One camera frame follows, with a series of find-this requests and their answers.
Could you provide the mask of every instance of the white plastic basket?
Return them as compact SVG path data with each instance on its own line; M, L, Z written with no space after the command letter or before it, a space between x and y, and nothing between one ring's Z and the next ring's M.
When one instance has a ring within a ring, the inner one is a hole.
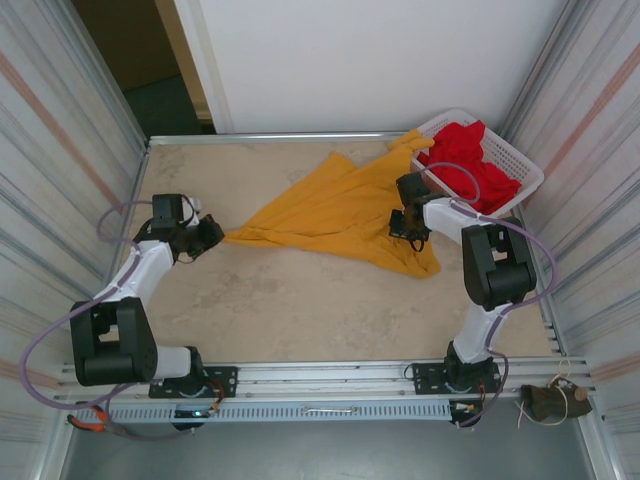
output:
M475 121L475 118L463 110L449 110L448 112L438 115L433 120L430 120L424 125L418 127L418 130L423 137L433 137L436 133L452 122L458 122L460 125L466 126L471 125ZM488 128L485 128L484 138L482 139L481 145L484 150L483 161L493 163L509 177L518 180L522 184L517 195L510 202L506 203L489 215L490 217L499 217L535 192L536 188L538 188L544 180L544 173L540 167ZM423 167L424 166L418 161L418 159L414 157L412 170L415 171ZM435 183L449 195L453 197L456 196L456 193L453 190L451 190L444 182L442 182L442 180L430 171L424 171L423 175L426 176L425 181L430 186L433 186Z

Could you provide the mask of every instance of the aluminum frame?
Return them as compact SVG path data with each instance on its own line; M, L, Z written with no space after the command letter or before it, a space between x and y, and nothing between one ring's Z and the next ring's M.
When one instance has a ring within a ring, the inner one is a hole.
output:
M161 145L206 145L206 144L247 144L247 143L286 143L286 142L346 142L346 141L391 141L403 132L356 132L356 133L299 133L299 134L257 134L257 135L218 135L192 137L152 137L150 147ZM141 184L143 175L138 181ZM119 264L119 257L114 259ZM552 305L542 306L545 322L555 325ZM572 364L572 379L588 388L590 395L595 389L586 361L580 357L565 357ZM415 360L416 362L438 362L435 360ZM375 402L394 401L398 405L416 400L455 400L469 398L469 395L441 395L419 397L413 391L413 385L402 377L404 368L412 361L367 361L367 362L301 362L301 363L244 363L234 364L240 368L237 396L227 399L227 404L242 403L274 406L287 402L304 402L305 405L336 405L336 402L373 404ZM512 358L511 375L507 381L504 398L516 398L523 383L545 385L558 373L558 356L537 358ZM504 365L498 362L503 371ZM82 388L77 384L73 366L66 365L62 371L60 391L56 398L66 401L88 400L98 394L107 393L107 387ZM148 386L136 385L118 395L112 402L114 408L136 409L143 406L176 405L175 400L149 399ZM197 405L198 400L184 399L180 405ZM623 480L612 439L599 417L593 414L580 419L585 447L589 453L593 470L598 480ZM72 427L65 421L65 415L58 415L49 451L46 456L46 468L42 479L58 480L62 461L71 439Z

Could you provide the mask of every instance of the doorway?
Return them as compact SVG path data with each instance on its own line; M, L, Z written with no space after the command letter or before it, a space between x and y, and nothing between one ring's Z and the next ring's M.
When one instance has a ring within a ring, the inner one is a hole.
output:
M146 137L214 134L173 0L73 0Z

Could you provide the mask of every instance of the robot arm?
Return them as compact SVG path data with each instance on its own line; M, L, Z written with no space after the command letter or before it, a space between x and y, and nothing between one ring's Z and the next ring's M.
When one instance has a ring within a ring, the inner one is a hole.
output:
M145 307L160 279L181 253L193 260L217 245L224 233L211 215L198 218L195 199L179 194L153 196L153 217L134 238L139 252L131 253L112 282L118 291L75 317L71 323L76 376L81 385L150 382L165 378L202 377L203 367L194 347L156 345ZM137 256L140 261L119 286ZM76 303L73 309L84 302ZM117 331L117 340L102 335Z
M464 390L493 368L485 342L496 319L536 286L529 247L513 230L452 208L450 198L429 191L420 172L404 175L396 184L404 210L392 212L391 236L408 240L419 251L416 244L423 245L436 231L462 246L464 285L472 303L445 364L448 382ZM505 220L521 226L514 217Z

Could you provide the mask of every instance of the metal edge strip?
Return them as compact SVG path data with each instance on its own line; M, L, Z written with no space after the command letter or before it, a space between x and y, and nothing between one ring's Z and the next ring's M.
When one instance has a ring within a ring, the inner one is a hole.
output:
M573 365L586 365L587 361L584 357L569 356L565 359L559 359L555 356L543 357L510 357L509 361L513 365L522 366L540 366L544 368L548 365L557 366L560 360L565 362L569 360ZM503 365L501 359L495 360L498 365ZM335 369L335 370L366 370L370 368L404 368L411 363L438 363L442 362L442 358L415 358L405 360L352 360L344 362L206 362L205 367L238 367L240 371L248 370L271 370L271 371L304 371L318 369ZM73 374L75 367L72 363L65 364L62 367L62 374Z
M578 383L593 390L588 367L583 358L570 358L573 376ZM430 360L425 363L438 362ZM415 399L413 383L403 378L404 367L411 361L393 362L348 362L316 364L308 363L265 363L237 365L238 389L235 399L229 402L283 402L283 401L322 401L322 400L409 400ZM503 369L502 362L497 362ZM559 369L558 357L511 359L512 375L507 381L505 398L519 395L523 383L533 385L546 384ZM75 381L72 367L63 370L63 389L56 399L64 401L86 400L107 393L109 387L80 388ZM118 395L113 403L170 403L172 400L155 400L147 397L148 385L139 384ZM426 398L463 398L465 395L433 395ZM184 403L197 403L201 399L183 399Z
M153 136L149 146L219 145L243 143L294 142L388 142L406 132L327 132L327 133L248 133L233 135L168 135Z
M175 412L206 410L210 403L185 404L120 404L112 406L115 422L120 424L233 423L263 421L351 421L351 420L451 420L450 402L444 399L415 398L410 401L351 401L324 402L223 402L218 415L176 419ZM80 410L76 417L86 423L98 423L89 410Z

